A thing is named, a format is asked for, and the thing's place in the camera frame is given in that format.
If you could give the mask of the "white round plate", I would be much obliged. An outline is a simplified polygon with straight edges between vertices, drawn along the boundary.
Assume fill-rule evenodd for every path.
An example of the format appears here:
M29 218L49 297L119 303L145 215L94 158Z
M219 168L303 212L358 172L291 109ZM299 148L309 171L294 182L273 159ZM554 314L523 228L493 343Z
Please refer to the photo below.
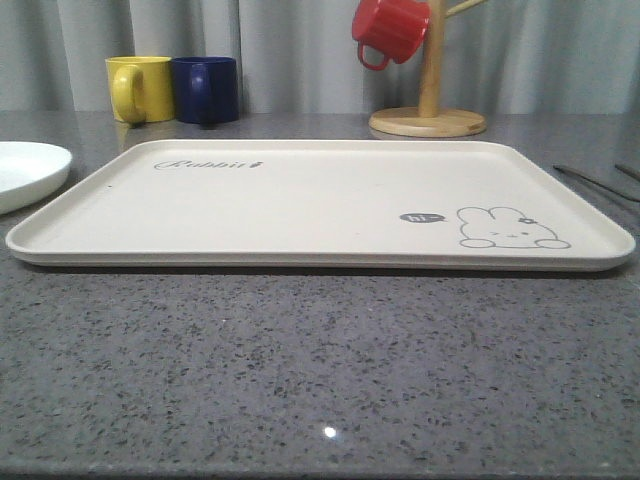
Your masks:
M27 141L1 142L1 214L31 205L66 181L73 156L65 148Z

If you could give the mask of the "steel chopsticks pair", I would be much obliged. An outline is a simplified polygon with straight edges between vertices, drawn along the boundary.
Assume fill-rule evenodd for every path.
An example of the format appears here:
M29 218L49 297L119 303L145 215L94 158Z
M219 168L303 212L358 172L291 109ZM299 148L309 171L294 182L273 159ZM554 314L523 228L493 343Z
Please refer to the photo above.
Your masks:
M555 164L553 170L577 193L594 201L608 213L619 210L639 218L639 181L614 166L604 172L591 172L574 166Z

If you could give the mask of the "cream rabbit serving tray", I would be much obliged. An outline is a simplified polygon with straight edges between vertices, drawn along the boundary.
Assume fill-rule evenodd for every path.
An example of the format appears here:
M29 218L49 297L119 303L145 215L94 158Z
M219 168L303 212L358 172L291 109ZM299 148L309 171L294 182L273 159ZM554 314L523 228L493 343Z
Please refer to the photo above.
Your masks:
M603 271L633 236L511 147L478 141L161 140L15 226L51 266Z

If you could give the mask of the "wooden mug tree stand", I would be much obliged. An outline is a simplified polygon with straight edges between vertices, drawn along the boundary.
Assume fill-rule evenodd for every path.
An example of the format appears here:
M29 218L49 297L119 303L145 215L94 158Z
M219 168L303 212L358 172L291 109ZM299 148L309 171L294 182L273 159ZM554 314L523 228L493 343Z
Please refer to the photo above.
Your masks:
M420 138L462 137L486 130L484 116L440 106L446 19L480 4L482 1L461 1L447 8L445 1L429 1L432 20L423 49L418 106L376 111L369 118L371 128L387 134Z

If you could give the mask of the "grey curtain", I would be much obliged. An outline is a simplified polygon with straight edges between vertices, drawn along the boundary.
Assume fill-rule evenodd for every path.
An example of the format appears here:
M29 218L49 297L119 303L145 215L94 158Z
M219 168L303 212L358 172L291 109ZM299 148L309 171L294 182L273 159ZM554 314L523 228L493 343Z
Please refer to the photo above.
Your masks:
M352 1L5 1L1 106L105 111L114 56L229 56L251 113L417 101L421 61L364 68ZM639 108L635 1L489 1L446 22L442 104L487 114Z

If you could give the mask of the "dark blue mug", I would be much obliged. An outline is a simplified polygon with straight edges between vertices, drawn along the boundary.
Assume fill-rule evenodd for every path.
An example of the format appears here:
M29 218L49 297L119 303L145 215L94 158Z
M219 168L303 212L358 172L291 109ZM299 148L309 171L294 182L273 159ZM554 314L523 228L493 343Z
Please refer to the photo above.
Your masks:
M224 56L170 60L175 117L184 123L217 124L240 117L237 62Z

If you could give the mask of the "red ribbed mug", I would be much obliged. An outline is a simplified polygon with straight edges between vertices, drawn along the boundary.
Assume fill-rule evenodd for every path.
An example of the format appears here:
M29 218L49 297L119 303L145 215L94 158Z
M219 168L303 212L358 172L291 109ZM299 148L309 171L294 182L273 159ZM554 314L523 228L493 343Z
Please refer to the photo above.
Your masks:
M352 21L357 57L370 70L390 61L403 64L418 50L429 27L431 8L413 0L362 0Z

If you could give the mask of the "yellow mug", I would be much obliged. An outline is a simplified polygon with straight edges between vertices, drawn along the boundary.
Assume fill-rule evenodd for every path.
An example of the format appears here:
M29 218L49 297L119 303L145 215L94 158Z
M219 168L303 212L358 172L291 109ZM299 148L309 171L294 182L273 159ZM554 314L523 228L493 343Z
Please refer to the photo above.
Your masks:
M105 60L114 118L123 123L174 118L170 57L121 56Z

